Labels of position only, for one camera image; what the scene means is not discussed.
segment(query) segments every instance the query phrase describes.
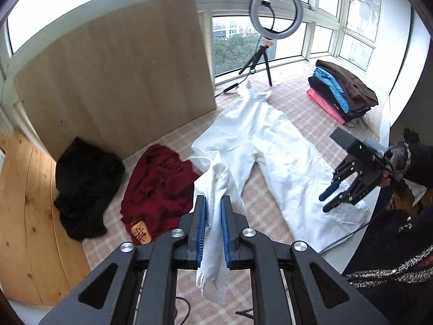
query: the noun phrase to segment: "tree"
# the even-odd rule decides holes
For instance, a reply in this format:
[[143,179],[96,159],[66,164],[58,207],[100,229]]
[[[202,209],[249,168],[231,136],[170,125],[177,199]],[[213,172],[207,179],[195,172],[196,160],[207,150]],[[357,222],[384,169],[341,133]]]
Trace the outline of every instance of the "tree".
[[[214,38],[215,74],[243,67],[254,55],[258,38],[257,34],[233,34],[230,38]],[[276,45],[277,41],[274,40],[274,46],[267,50],[269,60],[275,58]]]

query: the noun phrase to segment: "checkered fabric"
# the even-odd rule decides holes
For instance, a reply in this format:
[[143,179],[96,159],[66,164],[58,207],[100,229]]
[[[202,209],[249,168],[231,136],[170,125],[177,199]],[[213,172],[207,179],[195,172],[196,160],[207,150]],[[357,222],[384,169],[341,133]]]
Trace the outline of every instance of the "checkered fabric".
[[[352,127],[341,126],[306,94],[309,88],[308,77],[313,74],[314,68],[314,62],[300,61],[271,69],[274,86],[268,102],[274,108],[285,112],[302,135],[317,147],[324,159],[332,167],[336,167],[346,153],[329,138],[329,135],[340,126],[360,140],[367,137],[378,140],[383,103],[372,108]],[[254,89],[267,90],[269,88],[266,72],[251,75],[249,79]],[[217,91],[222,91],[225,86],[219,86]],[[181,126],[155,142],[175,150],[182,160],[187,159],[192,154],[193,141],[209,128],[217,115],[237,96],[234,90],[218,96],[215,111]],[[122,242],[130,241],[129,234],[120,221],[120,203],[132,171],[149,145],[124,160],[126,167],[124,180],[104,215],[108,233],[99,238],[83,241],[84,252],[91,269],[94,269]],[[267,234],[274,241],[282,243],[293,241],[289,228],[257,165],[252,168],[250,178],[242,192],[242,198],[248,209],[247,218],[250,227]],[[195,271],[179,270],[177,295],[186,298],[191,304],[191,313],[185,324],[251,324],[250,319],[235,315],[235,311],[252,308],[249,271],[230,273],[230,285],[224,306],[213,304],[202,297],[200,290],[195,285]],[[176,324],[178,324],[186,315],[187,306],[183,301],[177,300],[176,307],[178,309]]]

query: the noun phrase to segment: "dark red garment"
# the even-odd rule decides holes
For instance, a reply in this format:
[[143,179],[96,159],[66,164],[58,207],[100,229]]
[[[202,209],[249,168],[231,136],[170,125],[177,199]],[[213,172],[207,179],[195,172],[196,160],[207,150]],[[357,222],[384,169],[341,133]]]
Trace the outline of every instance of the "dark red garment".
[[149,147],[134,168],[120,212],[122,222],[135,245],[140,242],[131,233],[131,223],[143,220],[152,241],[176,228],[182,215],[192,209],[194,181],[198,175],[190,161],[166,146]]

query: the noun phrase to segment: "silver screw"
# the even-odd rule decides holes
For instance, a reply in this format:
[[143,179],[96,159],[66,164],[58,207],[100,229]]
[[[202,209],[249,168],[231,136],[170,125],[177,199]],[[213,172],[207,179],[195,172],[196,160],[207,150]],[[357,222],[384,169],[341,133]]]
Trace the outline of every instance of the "silver screw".
[[293,247],[294,247],[298,252],[303,252],[304,250],[307,249],[307,244],[306,244],[305,242],[298,241],[298,242],[295,242],[295,244],[293,245]]
[[131,242],[122,243],[120,250],[124,253],[128,253],[134,249],[134,245]]
[[179,238],[185,234],[185,231],[181,228],[175,228],[172,230],[172,237]]
[[252,229],[252,228],[245,228],[245,229],[242,231],[242,234],[243,234],[245,237],[253,237],[253,236],[255,236],[255,230]]

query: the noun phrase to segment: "pink folded garment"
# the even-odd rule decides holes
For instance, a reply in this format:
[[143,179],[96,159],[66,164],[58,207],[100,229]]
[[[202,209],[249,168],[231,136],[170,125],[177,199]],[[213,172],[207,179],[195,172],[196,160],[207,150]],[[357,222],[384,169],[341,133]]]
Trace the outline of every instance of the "pink folded garment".
[[326,113],[331,116],[334,120],[336,120],[339,124],[344,125],[346,122],[339,115],[334,106],[328,103],[320,94],[315,91],[313,88],[309,88],[307,90],[308,96],[314,100],[322,109],[326,111]]

